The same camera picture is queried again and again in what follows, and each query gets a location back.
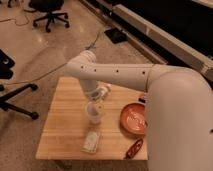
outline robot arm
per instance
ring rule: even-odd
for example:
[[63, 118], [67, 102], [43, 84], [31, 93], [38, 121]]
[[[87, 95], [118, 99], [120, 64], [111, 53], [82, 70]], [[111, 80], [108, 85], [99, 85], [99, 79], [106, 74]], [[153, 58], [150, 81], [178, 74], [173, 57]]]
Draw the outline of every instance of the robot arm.
[[85, 95], [99, 97], [98, 81], [146, 91], [150, 171], [213, 170], [213, 94], [197, 72], [152, 64], [96, 64], [84, 51], [68, 63]]
[[181, 67], [153, 64], [97, 64], [91, 51], [83, 51], [68, 63], [69, 74], [79, 79], [85, 95], [90, 99], [98, 96], [98, 81], [145, 91], [156, 78]]

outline wooden table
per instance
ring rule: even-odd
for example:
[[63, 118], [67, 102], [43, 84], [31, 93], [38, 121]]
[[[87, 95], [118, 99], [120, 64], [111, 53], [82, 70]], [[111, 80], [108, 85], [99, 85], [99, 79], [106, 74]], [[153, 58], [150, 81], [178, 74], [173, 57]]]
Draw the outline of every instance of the wooden table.
[[213, 0], [192, 0], [198, 4], [204, 5], [209, 8], [213, 8]]
[[[37, 159], [52, 160], [122, 160], [126, 151], [136, 141], [119, 126], [121, 109], [136, 102], [140, 92], [114, 86], [104, 101], [105, 115], [99, 126], [90, 124], [83, 95], [77, 79], [62, 77], [48, 113], [38, 146]], [[82, 151], [89, 130], [98, 129], [101, 137], [97, 152]], [[147, 160], [146, 140], [134, 159]]]

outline black chair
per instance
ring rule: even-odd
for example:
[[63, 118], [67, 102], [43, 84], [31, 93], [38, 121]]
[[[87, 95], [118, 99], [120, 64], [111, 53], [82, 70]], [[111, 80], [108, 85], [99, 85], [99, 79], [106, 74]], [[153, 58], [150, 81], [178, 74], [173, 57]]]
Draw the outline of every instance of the black chair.
[[11, 2], [12, 2], [12, 0], [8, 0], [8, 3], [7, 3], [7, 7], [8, 8], [11, 8]]
[[[15, 65], [15, 62], [9, 58], [2, 50], [0, 50], [0, 79], [10, 79], [13, 76], [13, 72], [11, 68]], [[19, 108], [7, 102], [7, 100], [11, 99], [12, 97], [16, 96], [17, 94], [21, 93], [22, 91], [31, 88], [33, 91], [38, 89], [36, 84], [27, 84], [23, 87], [20, 87], [12, 92], [9, 92], [0, 97], [0, 108], [4, 111], [8, 109], [23, 113], [27, 116], [30, 116], [33, 120], [39, 117], [38, 113], [36, 112], [29, 112], [25, 109]], [[4, 86], [0, 85], [0, 91], [4, 90]]]
[[11, 8], [11, 2], [12, 2], [12, 0], [8, 0], [8, 3], [7, 3], [7, 6], [8, 6], [8, 8]]
[[49, 33], [51, 32], [51, 30], [49, 29], [49, 25], [51, 22], [55, 23], [56, 19], [65, 22], [66, 23], [65, 27], [69, 28], [70, 24], [67, 20], [65, 20], [68, 19], [67, 13], [53, 13], [56, 10], [60, 10], [63, 4], [64, 0], [31, 0], [29, 3], [29, 7], [34, 8], [37, 11], [46, 13], [45, 16], [35, 19], [33, 21], [33, 26], [37, 27], [38, 26], [38, 24], [36, 23], [37, 21], [47, 19], [46, 32]]

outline red object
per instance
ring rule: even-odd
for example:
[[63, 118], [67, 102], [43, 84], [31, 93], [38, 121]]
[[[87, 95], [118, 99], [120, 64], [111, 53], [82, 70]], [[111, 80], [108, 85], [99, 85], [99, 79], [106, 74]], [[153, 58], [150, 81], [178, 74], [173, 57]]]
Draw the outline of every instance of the red object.
[[126, 156], [124, 159], [132, 159], [137, 153], [138, 151], [141, 149], [143, 145], [143, 139], [139, 139], [137, 140], [130, 148], [129, 150], [126, 152]]
[[121, 125], [132, 134], [144, 135], [146, 128], [144, 111], [145, 107], [143, 104], [131, 103], [126, 105], [121, 111]]

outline cable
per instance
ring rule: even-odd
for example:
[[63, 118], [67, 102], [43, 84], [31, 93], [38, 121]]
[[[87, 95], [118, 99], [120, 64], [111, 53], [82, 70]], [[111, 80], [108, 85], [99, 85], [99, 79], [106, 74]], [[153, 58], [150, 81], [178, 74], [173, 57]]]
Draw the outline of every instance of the cable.
[[113, 9], [111, 9], [111, 11], [110, 11], [110, 13], [109, 13], [109, 17], [107, 18], [107, 20], [106, 20], [105, 25], [103, 26], [103, 28], [101, 28], [101, 29], [98, 31], [95, 40], [94, 40], [92, 43], [90, 43], [89, 46], [86, 46], [86, 47], [85, 47], [86, 50], [90, 50], [90, 49], [95, 48], [96, 42], [98, 41], [99, 37], [100, 37], [101, 34], [104, 32], [105, 28], [108, 26], [108, 24], [109, 24], [109, 22], [110, 22], [110, 19], [111, 19], [110, 17], [112, 16], [112, 13], [113, 13]]
[[16, 26], [18, 26], [18, 27], [25, 26], [25, 25], [29, 24], [30, 21], [29, 21], [26, 13], [24, 13], [24, 16], [26, 18], [26, 22], [23, 23], [23, 24], [19, 24], [17, 19], [15, 19], [15, 18], [8, 18], [8, 19], [0, 20], [0, 23], [8, 22], [8, 21], [12, 21], [13, 20]]
[[63, 68], [66, 64], [67, 64], [67, 62], [64, 63], [64, 64], [62, 64], [62, 65], [59, 65], [58, 67], [56, 67], [56, 68], [50, 70], [49, 72], [47, 72], [47, 73], [41, 75], [40, 77], [35, 78], [35, 79], [32, 79], [32, 80], [20, 81], [20, 82], [13, 82], [13, 83], [5, 83], [5, 84], [2, 84], [2, 85], [5, 86], [5, 85], [15, 85], [15, 84], [26, 84], [26, 83], [31, 83], [31, 82], [39, 81], [39, 80], [41, 80], [42, 78], [44, 78], [44, 77], [46, 77], [46, 76], [48, 76], [48, 75], [50, 75], [50, 74], [56, 72], [56, 71], [59, 70], [60, 68]]

